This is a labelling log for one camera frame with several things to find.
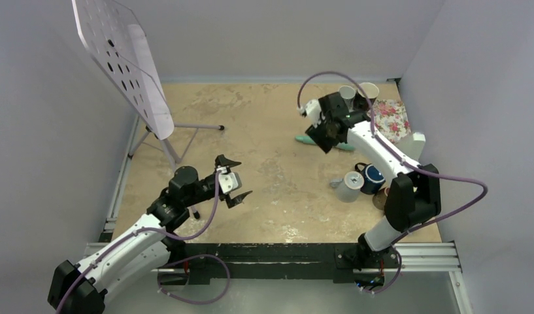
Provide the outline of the grey mug with lettering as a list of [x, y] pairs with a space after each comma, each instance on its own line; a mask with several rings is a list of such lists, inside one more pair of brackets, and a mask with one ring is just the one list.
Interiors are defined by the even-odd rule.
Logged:
[[340, 97], [343, 99], [345, 105], [349, 111], [354, 110], [354, 99], [356, 96], [356, 89], [352, 86], [344, 85], [340, 86], [338, 89]]

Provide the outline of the black mug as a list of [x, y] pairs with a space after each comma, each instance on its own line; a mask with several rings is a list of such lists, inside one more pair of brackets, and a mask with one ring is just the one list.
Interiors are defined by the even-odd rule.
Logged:
[[357, 109], [367, 111], [372, 105], [375, 104], [380, 90], [377, 85], [372, 82], [362, 82], [357, 89], [354, 106]]

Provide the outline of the light grey mug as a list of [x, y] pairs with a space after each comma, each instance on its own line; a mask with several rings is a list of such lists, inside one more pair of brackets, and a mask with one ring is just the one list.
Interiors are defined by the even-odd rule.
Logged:
[[331, 180], [329, 185], [339, 201], [353, 203], [358, 199], [364, 182], [364, 178], [359, 172], [350, 171], [343, 178]]

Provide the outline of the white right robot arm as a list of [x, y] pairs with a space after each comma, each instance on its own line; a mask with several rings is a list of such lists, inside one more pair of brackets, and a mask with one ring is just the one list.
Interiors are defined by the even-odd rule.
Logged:
[[337, 93], [310, 100], [297, 111], [309, 119], [306, 134], [325, 153], [339, 143], [349, 144], [367, 157], [389, 185], [384, 217], [362, 235], [364, 244], [356, 249], [361, 264], [374, 265], [399, 236], [441, 213], [437, 168], [422, 166], [401, 152], [376, 130], [372, 114], [349, 111]]

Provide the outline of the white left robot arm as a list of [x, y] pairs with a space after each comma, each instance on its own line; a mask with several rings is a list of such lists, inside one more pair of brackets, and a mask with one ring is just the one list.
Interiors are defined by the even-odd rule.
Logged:
[[[233, 170], [239, 165], [221, 154], [215, 158], [213, 172], [203, 179], [192, 166], [176, 169], [159, 197], [120, 237], [77, 263], [65, 260], [56, 267], [47, 302], [56, 313], [102, 313], [106, 298], [132, 273], [164, 264], [170, 268], [181, 265], [181, 246], [208, 230], [218, 204], [223, 201], [232, 208], [247, 196], [230, 195], [242, 187]], [[209, 200], [214, 203], [204, 226], [192, 235], [177, 235], [176, 229], [190, 218], [191, 208]]]

